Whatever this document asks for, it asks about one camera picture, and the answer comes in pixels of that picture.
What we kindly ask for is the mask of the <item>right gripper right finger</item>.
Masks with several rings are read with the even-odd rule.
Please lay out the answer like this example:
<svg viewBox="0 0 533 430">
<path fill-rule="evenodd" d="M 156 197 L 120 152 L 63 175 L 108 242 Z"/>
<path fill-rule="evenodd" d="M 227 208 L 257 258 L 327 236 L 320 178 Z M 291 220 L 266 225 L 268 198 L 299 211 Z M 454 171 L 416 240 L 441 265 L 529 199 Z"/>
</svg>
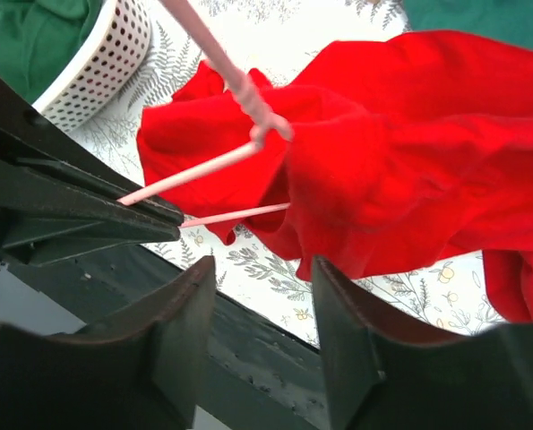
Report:
<svg viewBox="0 0 533 430">
<path fill-rule="evenodd" d="M 462 336 L 312 266 L 334 429 L 533 429 L 533 323 Z"/>
</svg>

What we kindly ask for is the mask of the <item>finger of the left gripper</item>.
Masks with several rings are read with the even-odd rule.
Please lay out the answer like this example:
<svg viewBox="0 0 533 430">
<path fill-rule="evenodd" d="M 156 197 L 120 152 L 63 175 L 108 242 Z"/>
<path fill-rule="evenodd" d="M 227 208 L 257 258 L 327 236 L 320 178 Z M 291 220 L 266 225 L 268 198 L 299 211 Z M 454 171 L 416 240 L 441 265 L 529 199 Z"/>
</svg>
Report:
<svg viewBox="0 0 533 430">
<path fill-rule="evenodd" d="M 124 206 L 35 171 L 0 181 L 0 261 L 44 266 L 118 245 L 179 238 L 181 212 L 160 199 Z"/>
<path fill-rule="evenodd" d="M 0 181 L 19 174 L 21 168 L 34 168 L 108 202 L 139 189 L 60 131 L 0 79 Z"/>
</svg>

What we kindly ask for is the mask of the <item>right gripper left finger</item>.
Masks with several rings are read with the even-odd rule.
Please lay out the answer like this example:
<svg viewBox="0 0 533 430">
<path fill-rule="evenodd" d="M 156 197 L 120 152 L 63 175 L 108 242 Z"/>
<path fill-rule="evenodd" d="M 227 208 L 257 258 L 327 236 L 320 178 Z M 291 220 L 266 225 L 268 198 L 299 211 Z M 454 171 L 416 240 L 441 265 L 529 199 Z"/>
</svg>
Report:
<svg viewBox="0 0 533 430">
<path fill-rule="evenodd" d="M 73 334 L 0 322 L 0 429 L 189 429 L 211 331 L 215 261 Z"/>
</svg>

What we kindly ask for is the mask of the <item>white laundry basket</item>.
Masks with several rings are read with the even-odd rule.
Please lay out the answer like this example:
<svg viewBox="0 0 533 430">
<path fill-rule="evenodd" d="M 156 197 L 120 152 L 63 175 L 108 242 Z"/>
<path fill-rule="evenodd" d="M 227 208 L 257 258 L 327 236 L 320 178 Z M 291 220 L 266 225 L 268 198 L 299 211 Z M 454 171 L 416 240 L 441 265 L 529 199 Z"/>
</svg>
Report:
<svg viewBox="0 0 533 430">
<path fill-rule="evenodd" d="M 147 56 L 150 36 L 146 1 L 105 1 L 90 35 L 33 107 L 62 132 L 72 132 L 133 77 Z"/>
</svg>

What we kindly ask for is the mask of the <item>red t shirt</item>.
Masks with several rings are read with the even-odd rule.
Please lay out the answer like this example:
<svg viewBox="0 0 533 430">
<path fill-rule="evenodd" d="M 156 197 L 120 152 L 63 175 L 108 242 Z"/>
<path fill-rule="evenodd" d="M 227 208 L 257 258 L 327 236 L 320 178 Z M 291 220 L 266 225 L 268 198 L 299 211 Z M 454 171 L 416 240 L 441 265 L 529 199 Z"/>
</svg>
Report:
<svg viewBox="0 0 533 430">
<path fill-rule="evenodd" d="M 197 218 L 281 203 L 245 226 L 299 263 L 351 279 L 482 251 L 486 290 L 533 322 L 533 51 L 419 31 L 335 41 L 294 81 L 249 73 L 291 124 L 249 159 L 163 193 Z"/>
</svg>

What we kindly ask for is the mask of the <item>pink wire hanger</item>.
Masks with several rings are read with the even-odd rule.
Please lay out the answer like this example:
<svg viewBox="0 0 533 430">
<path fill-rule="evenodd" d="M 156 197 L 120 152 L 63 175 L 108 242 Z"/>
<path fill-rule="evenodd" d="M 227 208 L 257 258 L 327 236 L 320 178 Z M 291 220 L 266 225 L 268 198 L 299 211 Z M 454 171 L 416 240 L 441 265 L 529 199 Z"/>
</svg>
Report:
<svg viewBox="0 0 533 430">
<path fill-rule="evenodd" d="M 261 151 L 265 137 L 271 131 L 287 142 L 293 138 L 293 129 L 287 119 L 272 111 L 254 81 L 234 65 L 191 4 L 187 1 L 164 1 L 162 4 L 206 55 L 207 66 L 222 78 L 223 88 L 228 91 L 223 97 L 224 104 L 217 106 L 217 113 L 210 118 L 232 114 L 237 109 L 235 117 L 252 125 L 248 128 L 248 142 L 119 198 L 118 202 L 124 206 L 142 202 L 251 158 Z"/>
</svg>

